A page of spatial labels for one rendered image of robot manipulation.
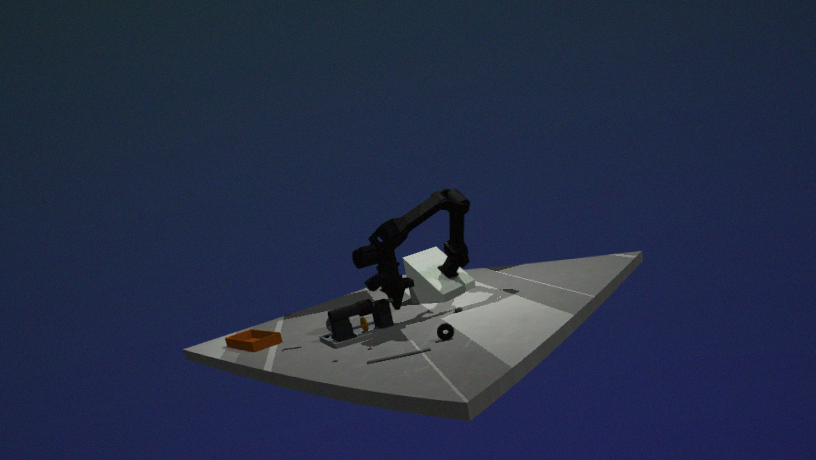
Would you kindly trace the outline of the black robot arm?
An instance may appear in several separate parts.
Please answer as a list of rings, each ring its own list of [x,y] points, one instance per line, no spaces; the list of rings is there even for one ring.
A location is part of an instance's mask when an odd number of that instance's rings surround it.
[[[358,269],[395,260],[394,249],[397,248],[411,230],[434,215],[439,210],[450,213],[450,240],[444,243],[444,253],[448,255],[445,263],[437,268],[449,279],[457,276],[458,268],[469,263],[468,250],[464,241],[465,213],[469,210],[470,201],[456,188],[435,191],[431,197],[419,204],[400,218],[393,218],[381,224],[368,238],[370,245],[353,251],[353,262]],[[380,237],[380,242],[377,237]],[[369,290],[375,291],[382,284],[389,285],[389,277],[384,271],[365,280]],[[389,283],[389,284],[388,284]]]

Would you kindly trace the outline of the brown open box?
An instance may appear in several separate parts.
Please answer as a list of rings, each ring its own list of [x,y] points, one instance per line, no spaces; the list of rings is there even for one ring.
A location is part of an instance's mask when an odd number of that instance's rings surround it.
[[[280,332],[250,329],[225,338],[227,347],[249,352],[257,352],[282,343]]]

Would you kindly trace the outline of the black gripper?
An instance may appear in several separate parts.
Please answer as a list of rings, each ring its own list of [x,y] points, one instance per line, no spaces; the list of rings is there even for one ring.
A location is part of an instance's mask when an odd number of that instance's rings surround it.
[[[405,288],[414,287],[414,281],[411,278],[402,278],[402,275],[399,275],[398,266],[400,264],[396,262],[396,259],[378,263],[378,266],[376,266],[376,269],[379,269],[380,272],[382,272],[381,269],[384,269],[389,277],[391,284],[382,284],[379,290],[384,292],[388,298],[392,297],[393,302],[391,304],[394,310],[400,310]]]

